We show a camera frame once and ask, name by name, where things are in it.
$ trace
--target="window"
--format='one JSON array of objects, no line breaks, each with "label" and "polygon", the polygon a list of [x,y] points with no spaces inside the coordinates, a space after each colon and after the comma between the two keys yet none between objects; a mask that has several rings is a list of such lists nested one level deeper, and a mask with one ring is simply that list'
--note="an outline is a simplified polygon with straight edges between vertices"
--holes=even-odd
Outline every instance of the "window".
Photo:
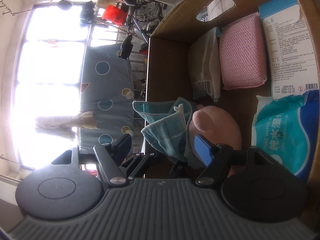
[{"label": "window", "polygon": [[35,118],[77,114],[86,44],[119,42],[116,28],[92,26],[87,43],[90,28],[79,25],[81,9],[74,5],[63,11],[53,5],[32,11],[20,50],[12,112],[14,144],[26,167],[43,167],[77,145],[77,139],[36,133]]}]

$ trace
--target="blue cushion with circles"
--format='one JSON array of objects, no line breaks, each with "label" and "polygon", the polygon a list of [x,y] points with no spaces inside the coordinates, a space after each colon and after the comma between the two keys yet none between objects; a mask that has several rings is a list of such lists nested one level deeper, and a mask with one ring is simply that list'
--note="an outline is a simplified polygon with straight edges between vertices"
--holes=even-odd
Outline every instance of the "blue cushion with circles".
[{"label": "blue cushion with circles", "polygon": [[121,44],[88,47],[81,79],[80,111],[93,111],[97,127],[80,129],[80,152],[93,152],[99,143],[133,135],[134,88],[130,61],[117,53]]}]

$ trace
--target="cardboard box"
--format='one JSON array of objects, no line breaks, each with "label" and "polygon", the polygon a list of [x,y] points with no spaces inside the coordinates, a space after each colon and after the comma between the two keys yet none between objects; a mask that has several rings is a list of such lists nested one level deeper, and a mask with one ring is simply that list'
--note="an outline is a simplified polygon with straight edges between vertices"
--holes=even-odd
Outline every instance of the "cardboard box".
[{"label": "cardboard box", "polygon": [[[196,20],[197,14],[211,1],[213,0],[181,0],[152,34],[149,46],[147,101],[169,101],[178,97],[192,100],[188,73],[190,45],[209,29],[223,27],[257,12],[259,5],[270,0],[233,0],[236,6],[212,21]],[[320,15],[314,0],[298,0],[298,3],[310,32],[319,75]],[[257,88],[221,90],[219,102],[216,104],[228,111],[238,123],[243,137],[243,148],[247,148],[251,143],[251,125],[258,103],[256,95],[271,95],[270,78],[263,86]],[[308,180],[308,204],[302,216],[302,221],[311,228],[315,228],[319,219],[318,209],[320,210],[319,140]],[[151,150],[150,147],[146,148],[147,153]]]}]

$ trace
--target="red bag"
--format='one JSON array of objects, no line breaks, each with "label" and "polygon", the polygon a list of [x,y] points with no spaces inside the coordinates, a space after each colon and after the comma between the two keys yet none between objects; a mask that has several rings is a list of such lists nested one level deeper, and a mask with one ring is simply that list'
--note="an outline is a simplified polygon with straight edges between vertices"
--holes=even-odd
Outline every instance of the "red bag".
[{"label": "red bag", "polygon": [[120,8],[113,5],[108,5],[102,15],[102,19],[110,21],[117,26],[123,25],[126,18],[127,14]]}]

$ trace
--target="barcode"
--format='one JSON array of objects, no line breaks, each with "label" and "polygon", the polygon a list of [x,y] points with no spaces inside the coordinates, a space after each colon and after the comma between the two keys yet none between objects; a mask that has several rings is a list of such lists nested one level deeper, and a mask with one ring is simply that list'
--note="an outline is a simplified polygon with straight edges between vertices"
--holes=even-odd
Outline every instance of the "barcode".
[{"label": "barcode", "polygon": [[196,85],[202,88],[204,91],[208,93],[208,95],[213,96],[212,89],[211,89],[211,81],[198,81]]},{"label": "barcode", "polygon": [[306,90],[318,89],[318,83],[306,84]]}]

